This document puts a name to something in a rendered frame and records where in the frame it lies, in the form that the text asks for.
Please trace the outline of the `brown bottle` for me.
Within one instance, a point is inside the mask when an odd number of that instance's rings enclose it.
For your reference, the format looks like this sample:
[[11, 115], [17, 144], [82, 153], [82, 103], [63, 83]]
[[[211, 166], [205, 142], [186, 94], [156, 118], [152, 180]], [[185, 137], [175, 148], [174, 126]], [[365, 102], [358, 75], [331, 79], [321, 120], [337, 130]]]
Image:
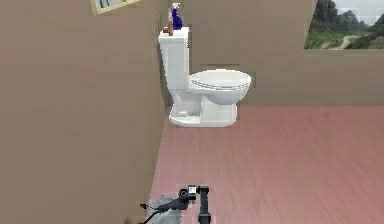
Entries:
[[168, 34], [169, 36], [173, 35], [173, 17], [171, 9], [168, 10], [167, 27], [163, 29], [163, 32]]

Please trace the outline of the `white toilet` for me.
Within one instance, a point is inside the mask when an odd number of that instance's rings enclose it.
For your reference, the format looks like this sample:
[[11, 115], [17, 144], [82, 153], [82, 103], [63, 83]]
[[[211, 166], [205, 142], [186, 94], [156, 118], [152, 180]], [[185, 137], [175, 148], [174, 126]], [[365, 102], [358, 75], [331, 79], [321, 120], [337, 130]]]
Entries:
[[237, 120], [237, 103], [247, 94], [251, 76], [231, 69], [191, 74], [188, 27], [158, 35], [167, 89], [173, 100], [169, 120], [183, 127], [227, 127]]

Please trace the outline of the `purple spray bottle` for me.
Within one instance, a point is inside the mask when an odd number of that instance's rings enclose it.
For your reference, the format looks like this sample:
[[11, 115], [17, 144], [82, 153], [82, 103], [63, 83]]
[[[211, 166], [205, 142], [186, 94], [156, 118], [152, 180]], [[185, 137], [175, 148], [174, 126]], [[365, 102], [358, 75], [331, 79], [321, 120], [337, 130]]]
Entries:
[[172, 19], [173, 19], [173, 29], [174, 30], [181, 30], [183, 27], [183, 21], [182, 18], [178, 15], [178, 9], [179, 9], [180, 3], [174, 2], [172, 4]]

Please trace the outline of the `window with mountain view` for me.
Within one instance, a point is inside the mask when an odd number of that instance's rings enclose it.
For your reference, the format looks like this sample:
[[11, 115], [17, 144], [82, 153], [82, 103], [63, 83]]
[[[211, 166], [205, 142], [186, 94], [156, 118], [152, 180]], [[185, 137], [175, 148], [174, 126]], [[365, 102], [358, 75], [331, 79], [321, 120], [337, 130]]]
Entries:
[[384, 50], [384, 0], [316, 0], [305, 50]]

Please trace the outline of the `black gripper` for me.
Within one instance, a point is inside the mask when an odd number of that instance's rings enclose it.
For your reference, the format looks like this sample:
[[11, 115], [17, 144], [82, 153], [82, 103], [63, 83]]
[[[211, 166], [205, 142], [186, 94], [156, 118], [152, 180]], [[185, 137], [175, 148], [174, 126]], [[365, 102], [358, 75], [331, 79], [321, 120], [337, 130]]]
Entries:
[[145, 216], [144, 220], [139, 224], [162, 224], [163, 213], [168, 210], [186, 210], [189, 204], [189, 196], [187, 189], [181, 189], [178, 193], [178, 197], [172, 199], [170, 202], [160, 205], [159, 207], [152, 207], [149, 204], [141, 203], [139, 206], [144, 210], [155, 210]]

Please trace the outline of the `yellow framed wall picture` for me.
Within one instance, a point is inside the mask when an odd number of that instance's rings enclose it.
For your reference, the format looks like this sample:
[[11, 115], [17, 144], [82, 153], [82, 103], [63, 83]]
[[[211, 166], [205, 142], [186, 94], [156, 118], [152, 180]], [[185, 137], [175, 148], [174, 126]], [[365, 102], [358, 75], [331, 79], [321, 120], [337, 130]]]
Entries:
[[93, 15], [102, 15], [124, 7], [134, 7], [141, 0], [88, 0]]

